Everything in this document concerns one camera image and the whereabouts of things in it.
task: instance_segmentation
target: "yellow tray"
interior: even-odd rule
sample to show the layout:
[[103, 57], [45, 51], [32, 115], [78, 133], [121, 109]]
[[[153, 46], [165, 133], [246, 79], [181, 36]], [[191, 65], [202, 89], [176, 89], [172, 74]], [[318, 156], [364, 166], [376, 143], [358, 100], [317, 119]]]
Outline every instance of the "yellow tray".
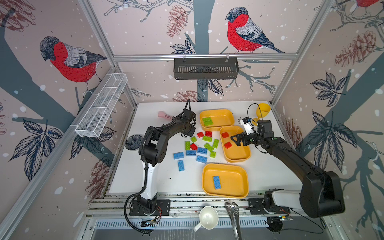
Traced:
[[[221, 189], [215, 189], [215, 176], [220, 177]], [[249, 193], [248, 175], [239, 166], [209, 163], [203, 170], [202, 187], [209, 195], [242, 199]]]
[[[223, 138], [222, 133], [227, 132], [229, 137]], [[251, 150], [249, 146], [244, 147], [243, 143], [237, 146], [232, 140], [231, 136], [238, 133], [242, 133], [244, 130], [239, 126], [228, 126], [220, 128], [221, 145], [223, 146], [224, 156], [228, 162], [243, 162], [251, 157]], [[224, 147], [224, 144], [230, 142], [232, 146], [228, 149]]]
[[[203, 118], [211, 118], [213, 125], [205, 127]], [[200, 113], [200, 124], [204, 131], [219, 131], [221, 127], [234, 125], [235, 119], [228, 109], [206, 110]]]

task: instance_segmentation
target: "bird head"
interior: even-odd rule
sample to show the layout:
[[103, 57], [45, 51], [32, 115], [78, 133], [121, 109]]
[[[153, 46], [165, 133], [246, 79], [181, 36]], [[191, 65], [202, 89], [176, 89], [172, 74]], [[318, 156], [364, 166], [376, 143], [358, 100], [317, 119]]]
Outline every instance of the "bird head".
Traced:
[[248, 11], [246, 10], [245, 7], [235, 7], [229, 11], [225, 19], [233, 23], [238, 16], [243, 14], [248, 15]]
[[51, 61], [56, 60], [53, 48], [60, 41], [54, 36], [45, 37], [40, 43], [40, 51], [44, 61], [50, 59]]

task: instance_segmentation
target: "gray floor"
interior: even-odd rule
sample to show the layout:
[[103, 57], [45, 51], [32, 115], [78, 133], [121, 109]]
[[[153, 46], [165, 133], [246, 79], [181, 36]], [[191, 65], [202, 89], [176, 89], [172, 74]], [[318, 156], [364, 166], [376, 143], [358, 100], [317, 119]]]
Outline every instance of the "gray floor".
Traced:
[[[302, 217], [294, 217], [294, 221], [285, 221], [283, 229], [297, 228], [312, 232], [321, 232], [320, 228]], [[243, 228], [241, 230], [243, 240], [330, 240], [327, 231], [322, 234], [307, 233], [297, 230], [281, 231], [280, 234], [272, 234], [266, 228]], [[150, 236], [142, 236], [135, 230], [95, 230], [92, 240], [234, 240], [232, 228], [214, 228], [212, 230], [199, 229], [196, 233], [193, 229], [182, 230], [155, 230]]]

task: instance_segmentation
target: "blue lego brick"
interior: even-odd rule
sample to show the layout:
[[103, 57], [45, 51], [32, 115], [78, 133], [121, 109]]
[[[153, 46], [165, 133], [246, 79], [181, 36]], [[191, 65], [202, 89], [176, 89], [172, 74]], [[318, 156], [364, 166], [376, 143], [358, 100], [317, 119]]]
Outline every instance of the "blue lego brick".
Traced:
[[202, 148], [202, 147], [198, 147], [197, 148], [197, 153], [207, 154], [207, 149], [206, 148]]
[[179, 172], [184, 171], [184, 162], [183, 162], [183, 160], [177, 161], [177, 164], [179, 165]]
[[196, 161], [202, 162], [202, 163], [207, 163], [207, 158], [203, 156], [197, 156]]
[[215, 189], [221, 189], [220, 177], [219, 176], [214, 177], [214, 184], [215, 184]]
[[183, 158], [183, 157], [184, 157], [183, 152], [177, 152], [177, 153], [173, 154], [173, 159], [179, 159], [179, 158]]
[[185, 155], [186, 156], [196, 156], [196, 151], [195, 150], [187, 150]]

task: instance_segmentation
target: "mug handle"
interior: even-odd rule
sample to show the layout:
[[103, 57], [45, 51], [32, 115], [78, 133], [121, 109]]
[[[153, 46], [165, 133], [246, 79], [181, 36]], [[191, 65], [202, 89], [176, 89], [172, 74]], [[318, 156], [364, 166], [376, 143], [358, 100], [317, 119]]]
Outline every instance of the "mug handle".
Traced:
[[193, 228], [193, 231], [197, 231], [199, 230], [199, 228], [201, 228], [201, 223], [198, 223], [194, 228]]

